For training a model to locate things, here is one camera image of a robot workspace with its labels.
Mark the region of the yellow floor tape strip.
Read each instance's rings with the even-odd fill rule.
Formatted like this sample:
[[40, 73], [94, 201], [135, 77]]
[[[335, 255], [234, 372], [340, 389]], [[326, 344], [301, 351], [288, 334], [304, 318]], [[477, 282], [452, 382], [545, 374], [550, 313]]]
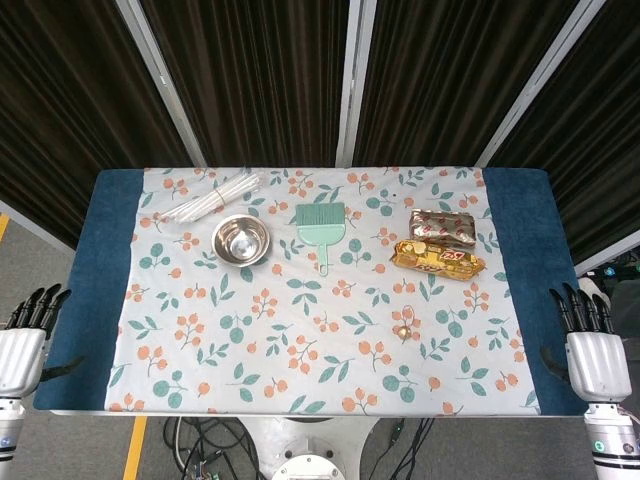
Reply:
[[136, 480], [144, 445], [147, 417], [137, 416], [134, 420], [122, 480]]

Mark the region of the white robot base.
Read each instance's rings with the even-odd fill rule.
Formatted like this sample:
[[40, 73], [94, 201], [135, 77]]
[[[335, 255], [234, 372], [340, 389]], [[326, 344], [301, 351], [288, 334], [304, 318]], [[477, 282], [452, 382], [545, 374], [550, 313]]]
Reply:
[[267, 480], [360, 480], [375, 417], [243, 417]]

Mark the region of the bundle of white straws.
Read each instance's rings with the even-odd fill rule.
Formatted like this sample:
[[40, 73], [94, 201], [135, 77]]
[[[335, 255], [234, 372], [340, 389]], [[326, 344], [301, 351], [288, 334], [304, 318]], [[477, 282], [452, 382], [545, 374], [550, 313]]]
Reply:
[[258, 190], [262, 184], [260, 174], [242, 170], [211, 192], [162, 213], [160, 218], [176, 223], [193, 223], [211, 213], [222, 211], [228, 204]]

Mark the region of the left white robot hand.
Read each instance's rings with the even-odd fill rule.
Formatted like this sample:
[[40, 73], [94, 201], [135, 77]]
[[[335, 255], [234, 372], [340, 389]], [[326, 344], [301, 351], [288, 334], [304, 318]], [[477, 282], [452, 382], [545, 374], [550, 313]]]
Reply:
[[46, 349], [59, 312], [71, 296], [60, 283], [40, 287], [20, 302], [0, 328], [0, 399], [21, 399], [38, 385], [65, 376], [85, 359], [77, 356], [64, 365], [45, 367]]

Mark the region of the stainless steel bowl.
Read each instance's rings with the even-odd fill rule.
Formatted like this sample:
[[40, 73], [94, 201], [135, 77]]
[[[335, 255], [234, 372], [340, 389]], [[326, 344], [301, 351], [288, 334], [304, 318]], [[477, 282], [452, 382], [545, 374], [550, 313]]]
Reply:
[[248, 214], [224, 218], [214, 229], [211, 245], [223, 263], [238, 268], [261, 260], [271, 243], [270, 232], [259, 218]]

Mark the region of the white shoe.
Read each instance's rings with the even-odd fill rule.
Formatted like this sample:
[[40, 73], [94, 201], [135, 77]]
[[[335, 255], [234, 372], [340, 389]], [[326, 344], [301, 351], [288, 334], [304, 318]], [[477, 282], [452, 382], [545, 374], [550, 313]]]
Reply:
[[590, 278], [581, 277], [578, 279], [578, 283], [579, 283], [579, 288], [585, 293], [587, 293], [590, 297], [597, 295], [600, 298], [602, 298], [607, 305], [611, 304], [609, 296], [606, 293], [604, 293]]

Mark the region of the mint green hand brush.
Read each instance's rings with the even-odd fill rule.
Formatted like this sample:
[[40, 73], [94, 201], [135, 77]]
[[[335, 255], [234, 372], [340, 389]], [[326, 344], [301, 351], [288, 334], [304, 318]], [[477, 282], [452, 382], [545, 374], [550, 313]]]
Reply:
[[346, 232], [345, 204], [313, 203], [296, 206], [296, 229], [300, 240], [317, 250], [318, 271], [329, 273], [328, 248], [338, 244]]

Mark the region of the silver foil snack packet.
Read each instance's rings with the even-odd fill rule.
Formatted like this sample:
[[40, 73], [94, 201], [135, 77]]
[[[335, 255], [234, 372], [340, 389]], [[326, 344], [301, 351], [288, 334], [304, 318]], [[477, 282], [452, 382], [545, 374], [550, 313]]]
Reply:
[[475, 220], [467, 213], [413, 209], [409, 235], [426, 243], [472, 248], [476, 244]]

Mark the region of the golden snack packet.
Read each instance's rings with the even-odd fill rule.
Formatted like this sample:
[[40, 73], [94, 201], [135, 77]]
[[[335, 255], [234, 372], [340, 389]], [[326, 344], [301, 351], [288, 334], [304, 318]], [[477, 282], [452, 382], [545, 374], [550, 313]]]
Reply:
[[417, 240], [396, 243], [391, 261], [398, 267], [458, 281], [470, 280], [486, 268], [486, 262], [470, 252]]

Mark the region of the aluminium frame post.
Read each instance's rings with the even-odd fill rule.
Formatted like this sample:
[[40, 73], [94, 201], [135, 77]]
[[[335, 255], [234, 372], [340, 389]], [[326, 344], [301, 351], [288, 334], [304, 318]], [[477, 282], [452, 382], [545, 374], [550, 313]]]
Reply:
[[377, 0], [350, 0], [343, 62], [336, 168], [353, 166]]
[[578, 0], [562, 27], [546, 49], [523, 88], [507, 110], [494, 134], [482, 150], [476, 168], [484, 168], [498, 152], [558, 67], [586, 32], [607, 0]]
[[180, 140], [195, 167], [207, 161], [140, 0], [114, 0]]

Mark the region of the black electronics box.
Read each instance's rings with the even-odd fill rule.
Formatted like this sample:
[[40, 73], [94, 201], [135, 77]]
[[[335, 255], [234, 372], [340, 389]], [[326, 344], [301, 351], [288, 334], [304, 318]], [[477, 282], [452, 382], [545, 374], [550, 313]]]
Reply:
[[624, 281], [640, 278], [640, 250], [629, 250], [588, 270], [585, 277], [595, 281]]

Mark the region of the dark brown curtain panel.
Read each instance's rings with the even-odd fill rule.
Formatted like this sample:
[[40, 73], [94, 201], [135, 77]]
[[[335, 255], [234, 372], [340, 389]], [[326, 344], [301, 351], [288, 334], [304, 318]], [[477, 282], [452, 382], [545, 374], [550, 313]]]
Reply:
[[473, 166], [578, 0], [378, 0], [354, 165]]
[[114, 0], [0, 0], [0, 201], [72, 247], [100, 172], [189, 165]]
[[332, 167], [349, 0], [141, 0], [208, 165]]
[[580, 263], [640, 230], [640, 0], [606, 0], [490, 161], [547, 172]]

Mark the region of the blue table mat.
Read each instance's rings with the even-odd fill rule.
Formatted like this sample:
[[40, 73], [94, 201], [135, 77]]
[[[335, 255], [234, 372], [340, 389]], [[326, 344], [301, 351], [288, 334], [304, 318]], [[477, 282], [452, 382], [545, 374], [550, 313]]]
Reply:
[[[546, 171], [486, 168], [489, 207], [506, 261], [506, 277], [526, 346], [533, 349], [533, 380], [545, 416], [581, 415], [586, 409], [560, 376], [543, 364], [549, 348], [559, 364], [561, 323], [550, 288], [577, 284], [565, 232]], [[134, 202], [142, 192], [137, 169], [104, 170], [97, 179], [76, 248], [47, 367], [82, 361], [72, 372], [36, 390], [37, 410], [97, 413], [104, 409], [116, 349], [118, 322], [130, 269]]]

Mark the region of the small gold ring object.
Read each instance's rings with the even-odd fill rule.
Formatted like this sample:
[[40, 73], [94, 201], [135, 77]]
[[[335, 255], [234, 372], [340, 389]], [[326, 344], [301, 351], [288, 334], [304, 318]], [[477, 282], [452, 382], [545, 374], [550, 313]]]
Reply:
[[420, 339], [420, 321], [412, 306], [405, 305], [399, 311], [394, 311], [392, 318], [395, 322], [393, 332], [403, 343]]

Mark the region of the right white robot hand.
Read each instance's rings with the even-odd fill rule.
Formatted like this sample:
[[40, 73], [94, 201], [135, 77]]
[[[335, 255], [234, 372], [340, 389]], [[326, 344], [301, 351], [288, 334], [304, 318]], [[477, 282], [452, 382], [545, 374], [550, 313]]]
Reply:
[[568, 383], [591, 404], [619, 404], [632, 393], [622, 338], [615, 332], [611, 310], [597, 294], [563, 284], [562, 293], [550, 289], [564, 330], [566, 364], [560, 365], [548, 347], [540, 349], [547, 370]]

